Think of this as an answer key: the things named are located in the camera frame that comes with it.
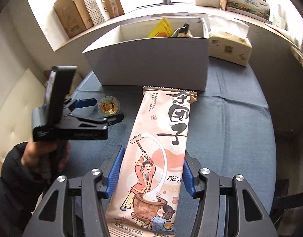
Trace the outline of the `person's left hand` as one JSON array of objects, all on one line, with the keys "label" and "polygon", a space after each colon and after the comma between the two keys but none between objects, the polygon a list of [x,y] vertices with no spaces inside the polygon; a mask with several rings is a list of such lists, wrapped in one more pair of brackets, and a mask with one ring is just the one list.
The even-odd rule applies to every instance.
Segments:
[{"label": "person's left hand", "polygon": [[[26,144],[24,153],[21,157],[21,164],[31,170],[36,170],[37,167],[39,166],[39,160],[40,160],[41,156],[55,151],[56,148],[57,148],[57,144],[54,142],[29,141]],[[71,148],[71,145],[69,142],[67,142],[67,144],[64,148],[63,158],[58,163],[59,172],[62,172],[68,163],[70,148]]]}]

